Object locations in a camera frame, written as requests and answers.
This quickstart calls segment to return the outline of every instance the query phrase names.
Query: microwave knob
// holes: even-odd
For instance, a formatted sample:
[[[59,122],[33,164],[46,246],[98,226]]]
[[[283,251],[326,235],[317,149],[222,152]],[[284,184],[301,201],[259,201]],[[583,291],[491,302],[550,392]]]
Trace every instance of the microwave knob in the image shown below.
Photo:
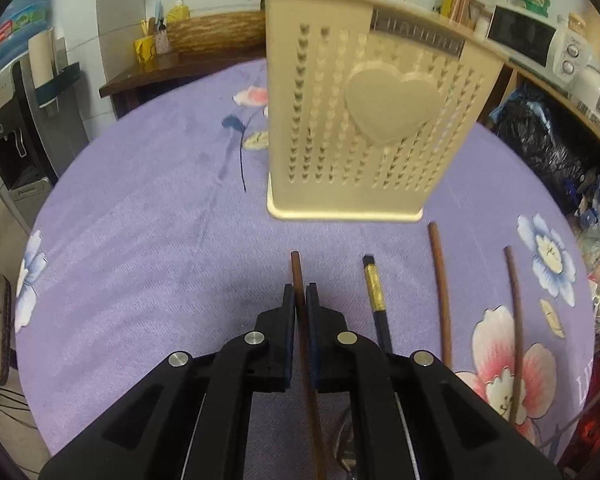
[[[575,46],[573,43],[567,45],[567,53],[571,57],[578,57],[580,55],[580,51],[578,50],[578,47]]]
[[[574,70],[574,66],[573,66],[573,63],[571,61],[565,61],[562,64],[562,71],[565,74],[571,75],[571,74],[573,74],[573,70]]]

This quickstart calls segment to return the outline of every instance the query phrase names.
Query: brown wooden chopstick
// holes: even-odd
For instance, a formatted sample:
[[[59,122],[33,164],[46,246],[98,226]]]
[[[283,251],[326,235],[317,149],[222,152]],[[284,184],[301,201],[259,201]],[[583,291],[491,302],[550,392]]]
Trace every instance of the brown wooden chopstick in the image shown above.
[[[449,313],[449,291],[446,284],[445,259],[442,255],[442,242],[440,241],[438,224],[435,222],[430,222],[428,227],[431,253],[433,255],[433,266],[436,271],[436,284],[438,286],[438,310],[440,312],[442,362],[447,368],[451,368],[451,314]]]
[[[513,260],[513,251],[510,246],[504,248],[511,284],[511,297],[513,300],[513,393],[511,395],[511,409],[509,410],[509,424],[515,426],[520,402],[520,388],[522,386],[522,308],[520,305],[520,284],[516,273],[516,264]]]
[[[304,283],[302,282],[302,267],[298,251],[291,253],[291,273],[294,279],[294,294],[296,297],[296,317],[298,318],[298,337],[300,347],[300,365],[302,368],[302,384],[306,400],[309,432],[312,440],[314,457],[314,477],[316,480],[327,480],[327,462],[324,455],[324,442],[320,426],[320,411],[318,399],[311,383],[311,361],[309,357],[309,315],[304,302]]]

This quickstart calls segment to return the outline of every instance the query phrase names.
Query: yellow box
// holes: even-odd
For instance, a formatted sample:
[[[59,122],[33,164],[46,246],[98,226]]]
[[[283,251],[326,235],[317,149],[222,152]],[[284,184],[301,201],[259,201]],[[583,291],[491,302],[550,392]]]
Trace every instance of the yellow box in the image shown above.
[[[139,63],[146,63],[155,57],[155,38],[153,36],[145,36],[134,41],[134,50]]]

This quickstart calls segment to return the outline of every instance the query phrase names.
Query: pink flower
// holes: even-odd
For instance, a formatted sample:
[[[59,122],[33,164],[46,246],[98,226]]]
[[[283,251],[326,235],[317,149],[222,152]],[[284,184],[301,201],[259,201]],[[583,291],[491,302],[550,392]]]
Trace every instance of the pink flower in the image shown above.
[[[234,101],[240,106],[267,106],[269,94],[266,88],[250,86],[246,90],[238,92],[234,96]]]
[[[506,306],[486,310],[475,326],[472,350],[477,373],[457,372],[482,400],[509,420],[513,393],[514,329],[513,317]],[[536,432],[532,418],[543,416],[554,401],[555,359],[540,343],[531,345],[522,363],[520,403],[516,428],[532,444]]]

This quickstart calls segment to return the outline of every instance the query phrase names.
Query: yellow bottle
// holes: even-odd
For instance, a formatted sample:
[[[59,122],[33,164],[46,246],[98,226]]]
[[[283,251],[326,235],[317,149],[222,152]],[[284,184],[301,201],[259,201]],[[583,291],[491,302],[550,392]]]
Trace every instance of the yellow bottle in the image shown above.
[[[167,14],[167,23],[177,22],[189,17],[189,7],[182,0],[176,2],[175,7]]]

